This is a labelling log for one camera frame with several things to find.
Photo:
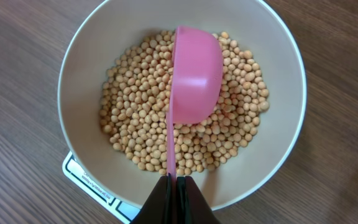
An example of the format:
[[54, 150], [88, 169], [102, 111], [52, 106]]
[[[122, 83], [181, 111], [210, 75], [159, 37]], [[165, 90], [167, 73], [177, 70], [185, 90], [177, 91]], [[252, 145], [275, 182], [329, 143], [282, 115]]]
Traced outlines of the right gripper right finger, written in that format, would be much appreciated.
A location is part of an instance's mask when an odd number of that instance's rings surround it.
[[176, 184], [177, 223], [220, 224], [192, 177], [178, 177]]

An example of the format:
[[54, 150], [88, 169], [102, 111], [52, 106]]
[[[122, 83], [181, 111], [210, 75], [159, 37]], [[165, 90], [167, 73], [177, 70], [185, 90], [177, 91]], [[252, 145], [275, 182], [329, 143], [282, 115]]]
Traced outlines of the pink plastic scoop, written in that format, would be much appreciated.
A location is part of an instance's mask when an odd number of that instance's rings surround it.
[[176, 181], [173, 125], [205, 120], [217, 103], [222, 83], [223, 55], [210, 33], [187, 26], [175, 31], [173, 80], [167, 121], [167, 172]]

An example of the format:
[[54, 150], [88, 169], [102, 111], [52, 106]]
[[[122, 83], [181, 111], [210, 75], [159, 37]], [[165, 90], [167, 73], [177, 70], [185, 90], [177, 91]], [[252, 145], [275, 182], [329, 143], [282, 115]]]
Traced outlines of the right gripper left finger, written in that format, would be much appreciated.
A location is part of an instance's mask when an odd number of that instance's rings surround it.
[[171, 224], [172, 176], [161, 176], [131, 224]]

